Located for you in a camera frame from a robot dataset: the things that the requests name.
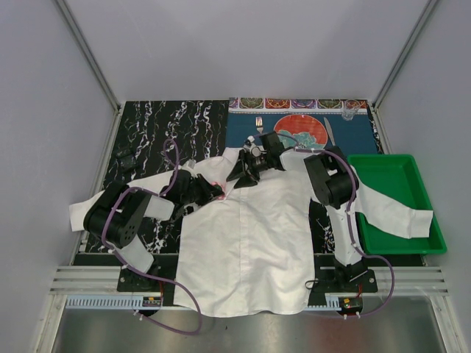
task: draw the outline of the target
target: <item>blue placemat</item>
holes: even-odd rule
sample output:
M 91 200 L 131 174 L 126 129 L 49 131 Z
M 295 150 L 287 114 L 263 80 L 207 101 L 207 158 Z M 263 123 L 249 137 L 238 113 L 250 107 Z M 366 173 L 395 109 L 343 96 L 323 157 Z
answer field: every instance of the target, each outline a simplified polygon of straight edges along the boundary
M 336 145 L 344 152 L 350 154 L 377 154 L 375 137 L 367 114 L 357 114 L 351 121 L 345 121 L 340 114 L 332 113 L 304 113 L 316 118 L 325 126 L 326 117 L 332 127 L 333 138 Z M 232 113 L 227 119 L 226 147 L 242 147 L 250 135 L 258 134 L 255 128 L 255 116 L 263 118 L 263 132 L 273 131 L 275 124 L 289 113 Z

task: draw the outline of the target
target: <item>clear glass cup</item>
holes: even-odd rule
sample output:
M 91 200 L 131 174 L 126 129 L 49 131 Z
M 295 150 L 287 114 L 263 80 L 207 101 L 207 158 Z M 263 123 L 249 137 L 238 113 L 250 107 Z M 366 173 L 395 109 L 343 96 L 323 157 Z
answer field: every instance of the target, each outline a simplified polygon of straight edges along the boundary
M 346 121 L 351 121 L 355 114 L 360 109 L 360 102 L 354 99 L 349 99 L 348 101 L 344 101 L 344 108 L 342 109 L 341 116 Z

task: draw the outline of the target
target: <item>fork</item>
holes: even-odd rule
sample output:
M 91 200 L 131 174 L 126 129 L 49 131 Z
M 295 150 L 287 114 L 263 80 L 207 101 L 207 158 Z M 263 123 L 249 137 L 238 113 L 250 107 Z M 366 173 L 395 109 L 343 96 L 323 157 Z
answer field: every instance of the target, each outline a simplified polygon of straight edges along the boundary
M 255 116 L 255 126 L 257 127 L 257 131 L 259 133 L 263 132 L 263 122 L 261 116 Z

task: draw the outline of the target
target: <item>plate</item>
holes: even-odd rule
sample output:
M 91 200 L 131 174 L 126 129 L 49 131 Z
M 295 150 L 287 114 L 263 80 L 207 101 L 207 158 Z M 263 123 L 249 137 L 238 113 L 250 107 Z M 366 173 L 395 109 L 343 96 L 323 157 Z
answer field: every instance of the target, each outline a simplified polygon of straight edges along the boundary
M 283 116 L 275 124 L 275 131 L 296 138 L 303 148 L 323 149 L 327 144 L 328 136 L 324 125 L 310 115 L 293 114 Z M 285 147 L 295 145 L 291 138 L 280 136 L 280 140 Z

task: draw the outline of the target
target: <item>cable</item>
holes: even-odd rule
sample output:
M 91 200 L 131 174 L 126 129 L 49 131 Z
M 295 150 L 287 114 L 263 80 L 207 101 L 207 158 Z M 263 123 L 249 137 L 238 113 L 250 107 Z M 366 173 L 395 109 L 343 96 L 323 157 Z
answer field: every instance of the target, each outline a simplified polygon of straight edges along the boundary
M 168 158 L 167 154 L 165 153 L 165 150 L 166 150 L 166 146 L 168 143 L 173 143 L 174 147 L 175 147 L 175 163 L 174 163 L 174 166 L 175 166 L 175 172 L 173 173 L 173 177 L 170 181 L 170 184 L 169 186 L 164 190 L 162 191 L 160 194 L 158 193 L 155 193 L 153 191 L 150 191 L 150 190 L 147 190 L 147 189 L 143 189 L 143 188 L 138 188 L 138 187 L 135 187 L 135 186 L 132 186 L 130 188 L 127 188 L 119 197 L 118 197 L 118 200 L 116 201 L 116 203 L 113 205 L 113 208 L 111 209 L 111 212 L 110 214 L 108 215 L 108 218 L 106 220 L 106 223 L 105 223 L 105 226 L 103 227 L 103 232 L 102 232 L 102 243 L 103 243 L 103 246 L 105 246 L 106 248 L 110 249 L 111 252 L 116 256 L 116 258 L 123 264 L 125 265 L 129 270 L 131 270 L 132 272 L 134 272 L 135 274 L 138 274 L 139 276 L 142 276 L 142 277 L 146 277 L 146 278 L 149 278 L 149 279 L 154 279 L 156 281 L 161 281 L 161 282 L 167 282 L 167 283 L 170 283 L 172 285 L 175 285 L 175 286 L 178 286 L 180 288 L 182 288 L 187 294 L 188 296 L 191 298 L 191 300 L 193 301 L 193 303 L 195 304 L 195 307 L 196 307 L 196 311 L 198 312 L 198 327 L 194 330 L 194 331 L 182 331 L 180 329 L 175 329 L 173 327 L 170 327 L 170 326 L 167 326 L 165 324 L 162 324 L 161 322 L 159 321 L 156 321 L 154 320 L 153 318 L 148 318 L 146 316 L 143 316 L 141 315 L 141 318 L 144 319 L 144 320 L 147 320 L 147 321 L 150 321 L 152 322 L 153 324 L 156 324 L 158 325 L 159 327 L 162 327 L 164 329 L 167 329 L 169 331 L 172 331 L 172 332 L 175 332 L 175 333 L 180 333 L 181 335 L 197 335 L 199 333 L 199 331 L 201 330 L 201 327 L 202 327 L 202 321 L 203 321 L 203 317 L 202 317 L 202 313 L 201 313 L 201 309 L 199 308 L 199 305 L 198 305 L 198 301 L 196 300 L 196 298 L 194 297 L 194 295 L 190 292 L 189 289 L 187 289 L 187 287 L 185 287 L 184 285 L 182 285 L 181 283 L 179 282 L 176 282 L 176 281 L 173 281 L 171 279 L 167 279 L 167 278 L 163 278 L 163 277 L 158 277 L 158 276 L 152 276 L 151 274 L 146 274 L 142 271 L 139 271 L 137 268 L 131 266 L 117 251 L 116 251 L 116 247 L 112 244 L 109 244 L 107 241 L 106 241 L 106 233 L 108 231 L 108 227 L 110 226 L 110 223 L 111 223 L 111 219 L 113 219 L 113 216 L 116 212 L 116 210 L 118 209 L 119 205 L 121 204 L 121 202 L 123 201 L 123 199 L 126 197 L 126 195 L 134 190 L 141 190 L 141 191 L 144 191 L 146 193 L 150 193 L 151 195 L 153 196 L 159 196 L 159 195 L 165 195 L 166 193 L 168 193 L 170 191 L 170 189 L 174 186 L 175 184 L 175 180 L 177 179 L 177 171 L 178 171 L 178 165 L 180 164 L 180 153 L 178 151 L 178 146 L 177 144 L 175 143 L 174 140 L 172 140 L 171 138 L 168 138 L 167 140 L 165 140 L 165 142 L 163 143 L 163 150 L 164 150 L 164 156 L 165 158 Z
M 290 137 L 293 140 L 296 140 L 292 136 L 281 135 L 281 134 L 278 134 L 278 135 L 283 136 L 283 137 Z M 352 168 L 340 156 L 338 156 L 337 154 L 335 154 L 331 151 L 325 151 L 324 149 L 298 149 L 297 146 L 294 147 L 294 149 L 296 151 L 312 152 L 312 153 L 318 153 L 318 154 L 327 154 L 328 156 L 331 156 L 331 157 L 335 158 L 336 160 L 338 160 L 340 162 L 340 164 L 342 164 L 342 166 L 344 166 L 344 168 L 347 170 L 347 173 L 350 177 L 350 181 L 352 182 L 352 185 L 355 185 L 355 177 L 353 175 Z M 352 195 L 350 197 L 350 200 L 348 201 L 347 210 L 346 210 L 348 231 L 349 231 L 349 234 L 350 234 L 350 240 L 352 241 L 352 244 L 356 244 L 356 241 L 355 241 L 355 238 L 353 237 L 353 226 L 352 226 L 352 218 L 351 218 L 352 216 L 350 214 L 351 213 L 350 210 L 351 210 L 352 203 L 355 200 L 355 198 L 356 198 L 356 189 L 352 188 Z M 363 317 L 368 317 L 368 316 L 374 315 L 374 314 L 378 313 L 379 311 L 381 311 L 389 303 L 389 301 L 391 300 L 392 294 L 394 292 L 394 285 L 395 285 L 394 269 L 392 268 L 391 263 L 385 257 L 383 257 L 381 255 L 368 255 L 368 254 L 365 254 L 363 252 L 363 250 L 361 250 L 358 246 L 354 246 L 354 248 L 362 257 L 364 257 L 366 259 L 380 259 L 380 260 L 384 261 L 384 263 L 389 267 L 389 270 L 391 271 L 391 289 L 389 290 L 389 294 L 386 297 L 386 300 L 379 307 L 377 307 L 376 309 L 370 311 L 369 313 L 365 313 L 365 314 L 361 315 Z

